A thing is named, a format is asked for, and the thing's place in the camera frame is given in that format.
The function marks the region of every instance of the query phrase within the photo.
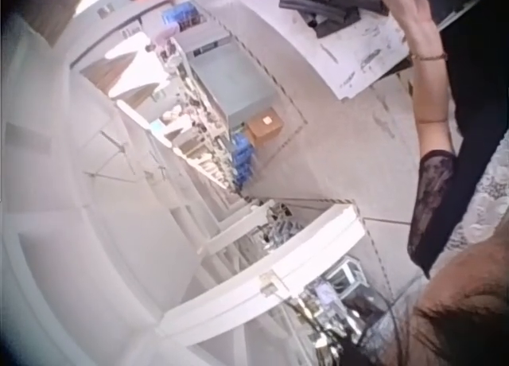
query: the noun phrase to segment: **blue storage bin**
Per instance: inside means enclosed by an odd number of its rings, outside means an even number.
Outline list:
[[[182,2],[175,5],[172,9],[166,10],[162,14],[162,19],[165,24],[171,22],[182,22],[200,15],[196,7],[191,2]]]

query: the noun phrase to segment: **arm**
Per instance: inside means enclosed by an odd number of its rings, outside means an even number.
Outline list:
[[[383,0],[405,32],[410,53],[440,56],[440,33],[431,18],[428,0]],[[449,123],[449,79],[445,60],[414,59],[414,116],[421,157],[431,150],[453,152]]]
[[[433,23],[407,34],[410,51],[420,57],[440,56],[444,49]],[[453,152],[449,130],[449,79],[445,60],[414,60],[414,116],[421,158],[431,150]]]

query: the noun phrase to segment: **woman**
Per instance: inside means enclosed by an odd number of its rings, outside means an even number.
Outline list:
[[[484,14],[479,31],[456,29],[442,41],[428,0],[383,1],[405,32],[414,62],[421,164],[408,250],[433,277],[404,324],[397,321],[378,363],[507,365],[509,222],[493,232],[509,205],[507,66],[500,62],[509,50],[507,29],[499,29],[496,42],[482,30],[490,22],[499,26],[496,7],[503,2],[484,1],[495,20]],[[479,17],[476,12],[464,17]],[[453,56],[458,43],[459,56]],[[458,155],[448,121],[449,47],[450,87],[464,138]],[[371,364],[357,348],[342,345],[342,364]]]

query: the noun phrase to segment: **hand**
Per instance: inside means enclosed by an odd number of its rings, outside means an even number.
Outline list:
[[[428,0],[383,0],[390,12],[408,33],[420,25],[433,23]]]

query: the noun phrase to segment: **bracelet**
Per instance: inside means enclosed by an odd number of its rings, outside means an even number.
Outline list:
[[[410,54],[410,58],[412,60],[418,60],[418,61],[438,61],[438,60],[447,60],[448,56],[447,53],[443,52],[442,54],[438,56],[420,56],[418,54]]]

